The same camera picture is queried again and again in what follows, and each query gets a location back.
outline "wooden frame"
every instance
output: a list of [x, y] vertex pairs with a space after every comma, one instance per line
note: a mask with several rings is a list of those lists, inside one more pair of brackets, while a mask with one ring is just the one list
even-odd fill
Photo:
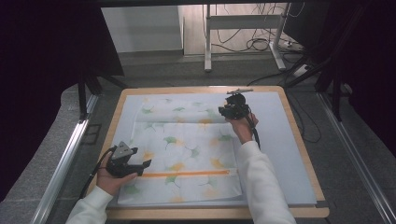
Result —
[[[320, 188], [318, 178], [315, 174], [309, 155], [306, 151], [303, 138], [300, 135], [294, 116], [292, 115], [288, 99], [282, 88], [278, 86], [255, 86], [255, 87], [177, 87], [177, 88], [146, 88], [146, 89], [127, 89], [121, 93], [117, 108], [111, 120], [101, 156], [112, 144], [113, 136], [116, 132], [120, 120], [122, 108], [128, 95], [139, 94], [183, 94], [183, 93], [224, 93], [235, 91], [236, 89], [253, 89], [254, 91], [276, 91], [279, 94], [282, 105], [288, 117], [291, 130], [297, 146], [300, 150], [305, 169], [308, 173], [311, 185], [314, 189], [317, 202], [325, 202], [323, 192]], [[90, 185], [89, 191], [94, 187], [95, 179]], [[206, 208], [107, 208], [107, 218], [109, 219], [250, 219], [251, 215], [246, 206], [239, 207], [206, 207]], [[295, 217], [327, 217], [330, 213], [328, 206], [298, 206], [291, 207], [290, 211]]]

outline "wire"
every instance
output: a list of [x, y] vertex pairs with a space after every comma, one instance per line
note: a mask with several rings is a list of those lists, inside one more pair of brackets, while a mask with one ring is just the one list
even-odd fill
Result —
[[288, 63], [297, 63], [298, 60], [294, 62], [294, 61], [291, 61], [290, 59], [286, 58], [286, 55], [296, 55], [296, 54], [300, 55], [300, 54], [302, 54], [302, 53], [298, 53], [298, 52], [286, 52], [286, 53], [283, 53], [283, 54], [282, 54], [282, 59], [283, 59], [284, 61], [288, 62]]
[[307, 55], [303, 55], [303, 57], [302, 57], [301, 59], [299, 59], [299, 60], [297, 61], [297, 63], [295, 63], [295, 64], [291, 67], [291, 69], [288, 70], [289, 72], [283, 77], [282, 80], [280, 80], [280, 81], [277, 83], [277, 85], [278, 85], [278, 86], [281, 86], [281, 87], [283, 87], [283, 88], [285, 88], [286, 83], [287, 83], [288, 78], [290, 77], [290, 75], [291, 75], [291, 74], [294, 74], [294, 72], [297, 70], [297, 68], [299, 68], [301, 65], [303, 65], [307, 60], [308, 60], [308, 56], [307, 56]]
[[293, 53], [300, 53], [300, 54], [308, 53], [308, 51], [303, 50], [303, 49], [286, 49], [280, 45], [277, 46], [277, 49], [281, 52], [293, 52]]
[[293, 16], [293, 15], [291, 15], [290, 13], [288, 13], [288, 15], [291, 16], [291, 17], [294, 17], [294, 18], [300, 16], [301, 12], [302, 12], [303, 9], [304, 9], [304, 6], [305, 6], [305, 2], [303, 2], [303, 6], [301, 7], [300, 12], [297, 14], [297, 16]]
[[[266, 4], [264, 4], [264, 6], [263, 6], [262, 9], [261, 9], [261, 4], [257, 4], [257, 6], [256, 6], [255, 8], [253, 8], [253, 10], [251, 11], [251, 14], [252, 14], [252, 13], [254, 12], [254, 10], [256, 10], [256, 8], [257, 8], [257, 9], [259, 10], [259, 13], [263, 15], [264, 10], [265, 10], [265, 6], [266, 6]], [[275, 7], [277, 7], [276, 4], [275, 4], [274, 7], [269, 8], [268, 11], [267, 11], [267, 15], [269, 14], [269, 12], [270, 12], [271, 9], [274, 11], [274, 10], [275, 10]], [[225, 4], [224, 4], [224, 10], [227, 11], [228, 14], [230, 14], [229, 11], [226, 9], [226, 5], [225, 5]], [[218, 5], [216, 5], [216, 15], [217, 15], [217, 14], [218, 14]], [[207, 38], [207, 37], [206, 37], [206, 31], [205, 31], [205, 13], [204, 13], [204, 5], [202, 5], [202, 20], [203, 20], [204, 36], [205, 36], [205, 38]], [[271, 35], [269, 34], [268, 39], [266, 39], [266, 38], [255, 38], [255, 34], [257, 33], [257, 29], [254, 31], [252, 37], [247, 41], [247, 47], [246, 47], [245, 49], [229, 49], [229, 48], [224, 47], [224, 46], [222, 45], [222, 44], [225, 44], [225, 43], [229, 42], [230, 40], [232, 40], [237, 34], [239, 34], [239, 32], [240, 32], [241, 30], [242, 30], [242, 29], [237, 30], [231, 37], [229, 37], [229, 38], [226, 39], [225, 41], [221, 40], [220, 34], [219, 34], [219, 30], [217, 30], [218, 39], [219, 39], [219, 42], [221, 43], [221, 45], [220, 45], [220, 44], [211, 44], [211, 46], [219, 47], [219, 48], [223, 48], [223, 49], [227, 49], [228, 51], [231, 51], [231, 52], [245, 52], [245, 51], [249, 51], [249, 50], [252, 50], [252, 51], [265, 51], [265, 50], [267, 50], [267, 49], [269, 48], [269, 42], [270, 42], [270, 36], [271, 36]], [[259, 47], [257, 47], [257, 44], [258, 44], [258, 43], [266, 43], [266, 45], [265, 45], [264, 48], [259, 48]]]
[[[274, 33], [272, 33], [271, 32], [271, 29], [270, 30], [267, 30], [267, 29], [261, 29], [261, 30], [264, 30], [265, 32], [268, 32], [270, 35], [273, 35], [273, 36], [275, 36], [276, 34], [274, 34]], [[281, 40], [284, 40], [284, 41], [288, 41], [289, 42], [289, 40], [287, 40], [287, 39], [284, 39], [284, 38], [279, 38], [279, 39], [281, 39]], [[290, 41], [290, 43], [292, 43], [292, 44], [299, 44], [298, 42], [296, 42], [296, 41]]]
[[300, 65], [302, 65], [302, 64], [304, 64], [304, 63], [306, 62], [306, 60], [307, 60], [307, 57], [306, 57], [306, 56], [303, 56], [303, 57], [302, 57], [301, 59], [299, 59], [299, 61], [297, 61], [290, 69], [285, 70], [285, 71], [282, 71], [282, 72], [280, 72], [280, 73], [272, 74], [272, 75], [269, 75], [269, 76], [259, 77], [259, 78], [257, 78], [257, 79], [254, 79], [253, 81], [250, 81], [250, 82], [247, 84], [247, 86], [250, 86], [250, 85], [252, 85], [252, 84], [255, 83], [255, 82], [258, 82], [258, 81], [260, 81], [260, 80], [263, 80], [263, 79], [266, 79], [266, 78], [269, 78], [269, 77], [276, 77], [276, 76], [282, 76], [282, 75], [285, 75], [285, 77], [284, 77], [282, 80], [280, 80], [280, 81], [277, 83], [277, 85], [279, 85], [282, 81], [284, 81], [284, 82], [286, 83], [287, 77], [288, 77], [290, 74], [294, 73], [294, 71], [295, 71]]
[[253, 132], [254, 139], [256, 140], [257, 145], [260, 148], [260, 138], [259, 138], [259, 134], [257, 133], [256, 125], [254, 124], [254, 121], [253, 121], [253, 115], [251, 115], [250, 107], [248, 108], [248, 111], [249, 111], [249, 114], [251, 115], [251, 118], [248, 116], [247, 113], [245, 113], [245, 111], [242, 109], [240, 104], [238, 104], [236, 101], [234, 101], [233, 103], [236, 105], [236, 108], [238, 108], [239, 112], [241, 112], [244, 115], [245, 119], [247, 120], [247, 123], [250, 126], [251, 131]]
[[281, 8], [282, 10], [285, 10], [285, 8], [283, 8], [283, 7], [277, 7], [277, 6], [276, 6], [276, 3], [275, 3], [275, 6], [274, 6], [274, 7], [270, 7], [270, 8], [268, 9], [268, 12], [271, 11], [271, 9], [272, 9], [272, 10], [273, 10], [272, 14], [274, 14], [274, 13], [275, 13], [275, 8]]
[[[322, 137], [322, 134], [321, 134], [321, 131], [320, 131], [319, 126], [315, 123], [315, 121], [314, 121], [314, 120], [312, 119], [312, 117], [308, 114], [308, 112], [306, 112], [306, 110], [304, 110], [304, 108], [303, 108], [303, 107], [301, 106], [301, 104], [300, 104], [300, 101], [299, 101], [292, 93], [290, 93], [287, 89], [285, 89], [285, 93], [286, 93], [286, 96], [287, 96], [288, 99], [289, 99], [289, 103], [290, 103], [290, 105], [291, 105], [291, 108], [294, 109], [294, 112], [297, 114], [297, 116], [298, 116], [299, 119], [300, 119], [300, 122], [302, 123], [302, 126], [303, 126], [303, 130], [302, 130], [302, 133], [301, 133], [302, 138], [303, 138], [305, 141], [309, 142], [309, 143], [317, 143], [317, 142], [319, 142], [320, 139], [321, 139], [321, 137]], [[304, 136], [304, 135], [305, 135], [304, 121], [303, 121], [303, 119], [302, 119], [300, 113], [297, 111], [297, 108], [296, 108], [295, 105], [292, 103], [292, 100], [289, 98], [289, 95], [295, 100], [295, 102], [297, 102], [297, 105], [304, 111], [304, 113], [308, 116], [308, 118], [314, 123], [316, 129], [318, 130], [318, 138], [317, 138], [317, 139], [310, 140], [310, 139], [308, 139], [308, 138], [306, 138], [306, 137]]]
[[109, 148], [109, 149], [102, 155], [102, 157], [101, 157], [101, 159], [99, 160], [99, 162], [96, 163], [95, 168], [94, 168], [93, 171], [91, 172], [90, 177], [88, 178], [87, 182], [85, 183], [84, 187], [82, 188], [81, 193], [79, 194], [79, 199], [83, 199], [84, 196], [87, 194], [88, 187], [90, 186], [90, 184], [91, 184], [91, 182], [92, 182], [92, 180], [93, 180], [93, 177], [94, 177], [94, 176], [96, 175], [96, 173], [98, 172], [99, 167], [100, 167], [100, 165], [102, 164], [103, 159], [105, 158], [105, 156], [107, 155], [108, 152], [113, 151], [114, 149], [115, 149], [114, 147]]

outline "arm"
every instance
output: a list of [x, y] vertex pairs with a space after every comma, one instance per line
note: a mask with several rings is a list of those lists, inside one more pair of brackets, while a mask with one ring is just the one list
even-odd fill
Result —
[[[259, 121], [251, 114], [255, 124]], [[269, 158], [252, 140], [245, 119], [226, 119], [233, 125], [242, 146], [236, 153], [239, 174], [247, 192], [247, 203], [255, 223], [295, 223]]]
[[137, 174], [126, 175], [123, 178], [112, 176], [105, 168], [110, 155], [111, 152], [107, 153], [102, 161], [95, 188], [87, 197], [78, 200], [66, 223], [105, 223], [107, 204], [113, 199], [121, 185], [137, 176]]

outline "white wall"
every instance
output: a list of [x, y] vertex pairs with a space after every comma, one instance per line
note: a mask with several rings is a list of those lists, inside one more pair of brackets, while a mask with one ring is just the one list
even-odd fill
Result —
[[182, 49], [177, 6], [102, 8], [117, 52]]

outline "hand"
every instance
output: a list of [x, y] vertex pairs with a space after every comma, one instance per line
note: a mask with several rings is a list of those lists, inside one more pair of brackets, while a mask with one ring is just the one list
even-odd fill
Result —
[[[259, 123], [259, 121], [256, 119], [256, 116], [253, 113], [249, 114], [248, 116], [253, 121], [254, 126], [256, 126], [257, 123]], [[252, 138], [253, 132], [251, 131], [251, 127], [246, 118], [225, 119], [225, 120], [230, 122], [231, 125], [233, 125], [233, 131], [238, 136], [239, 141], [241, 142], [242, 145], [248, 141], [253, 140]]]
[[106, 165], [108, 162], [108, 159], [110, 158], [112, 152], [108, 152], [105, 156], [105, 158], [102, 161], [102, 164], [99, 168], [98, 174], [97, 174], [97, 179], [96, 179], [96, 186], [107, 192], [108, 194], [115, 195], [117, 191], [119, 191], [121, 185], [127, 183], [128, 181], [131, 181], [135, 177], [137, 177], [137, 174], [130, 174], [126, 175], [123, 178], [116, 178], [113, 175], [111, 175], [107, 170], [106, 170]]

